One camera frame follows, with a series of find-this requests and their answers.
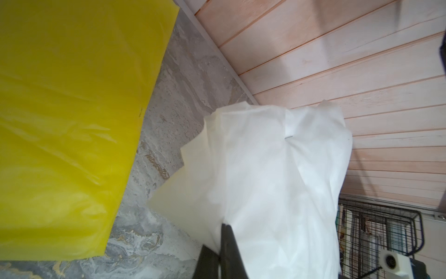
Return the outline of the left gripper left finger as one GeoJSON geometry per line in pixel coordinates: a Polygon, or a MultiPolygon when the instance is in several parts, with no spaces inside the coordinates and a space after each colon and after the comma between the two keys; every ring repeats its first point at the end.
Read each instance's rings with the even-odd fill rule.
{"type": "Polygon", "coordinates": [[[207,246],[203,245],[193,274],[193,279],[218,279],[220,257],[207,246]]]}

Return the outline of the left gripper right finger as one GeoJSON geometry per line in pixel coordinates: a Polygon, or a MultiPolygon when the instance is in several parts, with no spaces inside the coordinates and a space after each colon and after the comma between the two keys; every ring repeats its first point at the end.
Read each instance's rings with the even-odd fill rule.
{"type": "Polygon", "coordinates": [[[220,266],[222,279],[248,279],[232,227],[222,224],[220,266]]]}

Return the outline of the white raincoat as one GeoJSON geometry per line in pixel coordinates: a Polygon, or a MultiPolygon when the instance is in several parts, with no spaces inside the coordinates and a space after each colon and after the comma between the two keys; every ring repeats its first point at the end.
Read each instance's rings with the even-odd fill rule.
{"type": "Polygon", "coordinates": [[[181,148],[184,165],[149,207],[214,252],[231,226],[251,279],[335,279],[352,143],[332,102],[219,108],[181,148]]]}

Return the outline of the yellow raincoat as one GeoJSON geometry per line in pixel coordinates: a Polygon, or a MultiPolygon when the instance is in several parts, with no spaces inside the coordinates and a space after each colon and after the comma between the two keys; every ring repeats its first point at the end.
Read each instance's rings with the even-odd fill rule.
{"type": "Polygon", "coordinates": [[[1,2],[1,260],[104,254],[178,12],[1,2]]]}

